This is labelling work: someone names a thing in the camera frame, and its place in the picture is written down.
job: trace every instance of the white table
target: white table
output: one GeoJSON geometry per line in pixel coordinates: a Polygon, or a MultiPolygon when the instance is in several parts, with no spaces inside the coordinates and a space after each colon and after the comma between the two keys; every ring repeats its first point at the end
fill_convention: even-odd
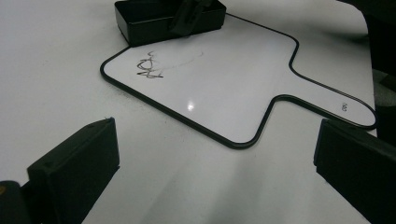
{"type": "MultiPolygon", "coordinates": [[[[103,80],[127,47],[113,1],[0,2],[0,180],[82,126],[114,117],[120,169],[84,223],[365,223],[316,173],[322,117],[277,103],[259,142],[229,149],[103,80]]],[[[223,0],[300,42],[300,74],[374,106],[363,16],[333,0],[223,0]]]]}

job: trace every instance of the table surface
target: table surface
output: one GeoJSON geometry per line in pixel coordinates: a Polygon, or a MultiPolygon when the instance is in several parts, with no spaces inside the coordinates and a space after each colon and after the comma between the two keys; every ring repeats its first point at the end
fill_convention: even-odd
{"type": "MultiPolygon", "coordinates": [[[[292,35],[293,67],[374,106],[363,16],[334,0],[223,0],[228,12],[292,35]]],[[[114,2],[0,2],[0,180],[82,126],[113,117],[120,169],[84,223],[366,223],[316,173],[323,117],[276,103],[259,142],[237,151],[105,82],[127,47],[114,2]]]]}

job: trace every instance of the black rubber edge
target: black rubber edge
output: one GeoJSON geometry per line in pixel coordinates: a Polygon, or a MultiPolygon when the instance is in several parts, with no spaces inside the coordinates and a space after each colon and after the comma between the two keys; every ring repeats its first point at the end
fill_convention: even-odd
{"type": "Polygon", "coordinates": [[[317,82],[317,81],[315,81],[315,80],[313,80],[313,79],[310,79],[310,78],[308,78],[308,77],[304,77],[303,75],[299,74],[296,70],[294,70],[294,68],[292,67],[292,64],[293,64],[294,58],[296,57],[298,48],[300,47],[300,43],[298,42],[298,40],[297,40],[296,38],[294,38],[294,37],[291,36],[291,35],[287,35],[287,34],[284,34],[284,33],[282,33],[282,32],[279,32],[279,31],[277,31],[277,30],[274,30],[274,29],[268,28],[268,27],[266,27],[266,26],[260,25],[260,24],[258,24],[258,23],[256,23],[256,22],[248,21],[248,20],[242,19],[242,18],[240,18],[240,17],[237,17],[237,16],[235,16],[235,15],[229,14],[229,13],[226,13],[226,14],[229,15],[229,16],[235,17],[235,18],[237,18],[237,19],[239,19],[239,20],[246,21],[246,22],[249,22],[249,23],[258,25],[258,26],[260,26],[260,27],[262,27],[262,28],[264,28],[264,29],[271,30],[271,31],[276,32],[276,33],[278,33],[278,34],[285,35],[285,36],[291,38],[292,40],[294,40],[294,42],[296,43],[296,48],[294,49],[294,52],[293,52],[292,55],[291,55],[291,58],[290,58],[290,61],[289,61],[289,69],[290,69],[296,76],[298,76],[298,77],[300,77],[300,78],[303,78],[303,79],[305,79],[305,80],[307,80],[307,81],[310,81],[310,82],[312,82],[312,83],[315,83],[315,84],[317,84],[317,85],[319,85],[319,86],[321,86],[321,87],[323,87],[323,88],[326,88],[326,89],[328,89],[328,90],[330,90],[330,91],[334,91],[334,92],[336,92],[336,93],[339,93],[339,94],[341,94],[341,95],[344,95],[345,97],[348,97],[348,98],[350,98],[350,99],[352,99],[352,100],[355,100],[355,101],[361,103],[362,105],[366,106],[370,111],[372,111],[373,115],[375,116],[375,123],[374,123],[373,125],[370,125],[370,126],[359,125],[359,124],[357,124],[357,123],[355,123],[355,122],[351,122],[351,121],[349,121],[349,120],[347,120],[347,119],[343,119],[343,118],[341,118],[341,117],[335,115],[334,113],[331,113],[331,112],[329,112],[329,111],[327,111],[327,110],[325,110],[325,109],[322,109],[322,108],[320,108],[320,107],[318,107],[318,106],[312,105],[312,104],[308,103],[307,101],[304,101],[304,100],[302,100],[302,99],[300,99],[300,98],[297,98],[297,97],[292,96],[292,95],[282,94],[282,95],[278,95],[278,96],[274,97],[274,98],[271,100],[271,102],[270,102],[270,104],[268,105],[268,108],[267,108],[267,110],[265,111],[265,114],[264,114],[264,116],[263,116],[263,118],[262,118],[262,122],[260,123],[260,126],[259,126],[259,128],[258,128],[256,134],[254,135],[254,137],[253,137],[251,140],[249,140],[249,141],[247,141],[247,142],[245,142],[245,143],[236,143],[236,142],[233,142],[233,141],[229,140],[228,138],[225,138],[224,136],[222,136],[222,135],[220,135],[220,134],[218,134],[218,133],[215,133],[215,132],[213,132],[213,131],[207,129],[207,128],[204,127],[203,125],[201,125],[201,124],[199,124],[199,123],[197,123],[197,122],[195,122],[195,121],[193,121],[193,120],[191,120],[191,119],[188,119],[188,118],[186,118],[186,117],[180,115],[180,114],[177,113],[176,111],[174,111],[174,110],[172,110],[172,109],[170,109],[170,108],[168,108],[168,107],[166,107],[166,106],[164,106],[164,105],[162,105],[162,104],[160,104],[160,103],[158,103],[158,102],[152,100],[151,98],[149,98],[149,97],[147,97],[146,95],[140,93],[139,91],[135,91],[134,89],[132,89],[132,88],[130,88],[130,87],[124,85],[123,83],[118,82],[116,79],[114,79],[114,78],[112,78],[112,77],[109,77],[109,76],[105,73],[105,66],[106,66],[106,64],[107,64],[108,62],[112,61],[114,58],[116,58],[116,57],[118,57],[119,55],[121,55],[124,51],[126,51],[127,49],[129,49],[129,48],[131,48],[131,47],[128,47],[128,48],[126,48],[126,49],[123,49],[121,52],[117,53],[117,54],[114,55],[113,57],[111,57],[111,58],[107,59],[106,61],[104,61],[104,62],[102,63],[102,65],[101,65],[101,67],[100,67],[100,72],[101,72],[103,78],[104,78],[106,81],[108,81],[109,83],[111,83],[111,84],[117,86],[118,88],[122,89],[123,91],[126,91],[126,92],[132,94],[133,96],[135,96],[136,98],[138,98],[138,99],[140,99],[140,100],[146,102],[147,104],[156,107],[157,109],[161,110],[163,113],[165,113],[165,114],[167,114],[167,115],[169,115],[169,116],[171,116],[171,117],[173,117],[173,118],[175,118],[175,119],[181,121],[182,123],[184,123],[184,124],[186,124],[186,125],[192,127],[193,129],[197,130],[198,132],[203,133],[203,134],[207,135],[208,137],[210,137],[210,138],[212,138],[212,139],[214,139],[214,140],[216,140],[216,141],[222,143],[224,146],[230,147],[230,148],[233,148],[233,149],[238,149],[238,150],[247,149],[247,148],[249,148],[249,147],[252,147],[252,146],[259,140],[260,135],[262,134],[262,130],[263,130],[264,126],[265,126],[265,123],[266,123],[266,121],[268,120],[268,118],[269,118],[269,116],[270,116],[270,114],[271,114],[272,108],[274,107],[274,104],[275,104],[276,102],[279,102],[279,101],[287,101],[287,102],[294,103],[294,104],[299,105],[299,106],[301,106],[301,107],[303,107],[303,108],[305,108],[305,109],[308,109],[308,110],[310,110],[310,111],[312,111],[312,112],[315,112],[315,113],[317,113],[317,114],[319,114],[319,115],[321,115],[321,116],[323,116],[323,117],[325,117],[325,118],[340,120],[340,121],[349,123],[349,124],[351,124],[351,125],[353,125],[353,126],[355,126],[355,127],[362,128],[362,129],[364,129],[364,130],[373,130],[373,129],[375,129],[376,124],[377,124],[377,115],[376,115],[375,111],[374,111],[369,105],[367,105],[367,104],[364,103],[362,100],[360,100],[360,99],[358,99],[358,98],[356,98],[356,97],[354,97],[354,96],[348,95],[348,94],[346,94],[346,93],[344,93],[344,92],[341,92],[341,91],[339,91],[339,90],[336,90],[336,89],[334,89],[334,88],[331,88],[331,87],[329,87],[329,86],[326,86],[326,85],[324,85],[324,84],[322,84],[322,83],[319,83],[319,82],[317,82]]]}

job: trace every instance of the whiteboard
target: whiteboard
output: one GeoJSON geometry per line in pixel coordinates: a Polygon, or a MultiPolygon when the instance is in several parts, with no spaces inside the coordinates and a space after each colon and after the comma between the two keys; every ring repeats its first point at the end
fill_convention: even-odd
{"type": "Polygon", "coordinates": [[[252,146],[281,100],[373,129],[366,103],[294,71],[297,48],[289,35],[227,15],[218,31],[125,49],[101,72],[227,147],[252,146]]]}

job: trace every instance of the black scribble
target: black scribble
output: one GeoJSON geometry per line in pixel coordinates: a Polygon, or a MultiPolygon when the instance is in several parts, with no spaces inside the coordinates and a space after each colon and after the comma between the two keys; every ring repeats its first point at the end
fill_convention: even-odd
{"type": "Polygon", "coordinates": [[[154,69],[154,55],[152,54],[153,51],[148,53],[148,59],[140,60],[139,64],[137,65],[138,68],[142,69],[144,72],[136,73],[139,76],[145,76],[147,78],[156,78],[156,77],[163,77],[163,71],[161,71],[158,75],[153,75],[154,72],[158,71],[158,69],[154,69]]]}

